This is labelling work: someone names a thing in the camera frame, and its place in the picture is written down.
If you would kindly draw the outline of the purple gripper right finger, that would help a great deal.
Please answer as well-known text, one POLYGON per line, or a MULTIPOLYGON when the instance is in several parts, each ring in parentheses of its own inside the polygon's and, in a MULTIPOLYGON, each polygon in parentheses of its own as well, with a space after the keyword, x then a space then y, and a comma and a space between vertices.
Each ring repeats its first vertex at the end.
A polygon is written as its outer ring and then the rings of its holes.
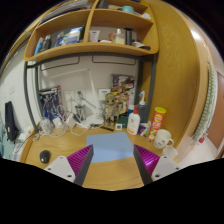
POLYGON ((139 145, 134 146, 133 155, 144 185, 180 170, 180 167, 169 157, 159 157, 139 145))

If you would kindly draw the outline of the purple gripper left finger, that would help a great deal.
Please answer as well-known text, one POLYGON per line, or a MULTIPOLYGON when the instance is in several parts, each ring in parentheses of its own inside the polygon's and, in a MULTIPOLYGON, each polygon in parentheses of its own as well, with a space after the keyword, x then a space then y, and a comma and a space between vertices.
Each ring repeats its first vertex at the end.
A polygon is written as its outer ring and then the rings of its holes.
POLYGON ((45 171, 82 186, 93 155, 93 146, 89 145, 68 157, 57 157, 45 168, 45 171))

